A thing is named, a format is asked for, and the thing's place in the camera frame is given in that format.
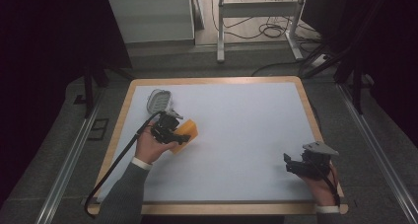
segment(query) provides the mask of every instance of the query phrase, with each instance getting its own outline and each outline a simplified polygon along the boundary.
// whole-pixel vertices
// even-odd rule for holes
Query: hand
[[[338,186],[338,177],[337,177],[337,170],[332,166],[329,165],[331,168],[331,172],[328,174],[328,179],[332,182],[332,184],[337,187]],[[335,199],[332,195],[331,189],[326,184],[326,182],[321,180],[314,180],[307,177],[298,176],[308,185],[313,198],[315,199],[316,205],[318,206],[335,206]]]
[[[136,158],[150,165],[157,161],[157,159],[159,159],[161,154],[165,151],[178,146],[177,142],[171,142],[168,144],[158,142],[151,134],[152,125],[153,122],[150,122],[144,129],[144,132],[142,132],[139,136],[135,151]]]

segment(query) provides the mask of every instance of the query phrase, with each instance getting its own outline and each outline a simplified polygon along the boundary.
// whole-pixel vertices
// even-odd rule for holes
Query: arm
[[[313,180],[306,177],[300,177],[308,185],[311,194],[316,203],[316,223],[317,224],[340,224],[343,223],[342,216],[336,206],[332,192],[329,186],[323,180]],[[338,185],[337,171],[331,165],[331,172],[328,174],[328,179],[334,184]]]
[[[135,157],[101,204],[95,223],[139,223],[144,198],[144,183],[152,163],[178,144],[161,144],[151,135],[150,127],[138,138]]]

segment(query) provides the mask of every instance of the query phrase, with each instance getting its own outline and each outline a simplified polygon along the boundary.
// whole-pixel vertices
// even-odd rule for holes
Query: dark suit sleeve
[[[135,223],[141,221],[144,183],[149,171],[132,163],[101,204],[95,223]]]
[[[317,224],[343,224],[342,215],[340,213],[317,213]]]

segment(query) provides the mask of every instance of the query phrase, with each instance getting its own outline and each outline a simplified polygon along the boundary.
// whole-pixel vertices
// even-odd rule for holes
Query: yellow object
[[[198,132],[197,132],[196,123],[194,123],[193,120],[189,119],[184,124],[182,124],[178,129],[176,129],[174,133],[178,135],[190,135],[190,139],[188,139],[188,142],[170,149],[170,151],[172,151],[174,154],[177,154],[181,150],[183,150],[185,146],[187,146],[191,142],[191,140],[193,140],[197,136]]]

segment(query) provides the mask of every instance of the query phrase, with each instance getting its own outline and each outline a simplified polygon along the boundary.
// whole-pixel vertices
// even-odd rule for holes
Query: white shirt cuff
[[[316,212],[319,213],[339,213],[338,206],[317,206]]]
[[[132,163],[135,164],[136,166],[144,169],[144,170],[151,170],[151,168],[153,167],[153,165],[150,165],[148,163],[144,163],[143,161],[139,160],[136,157],[132,158]]]

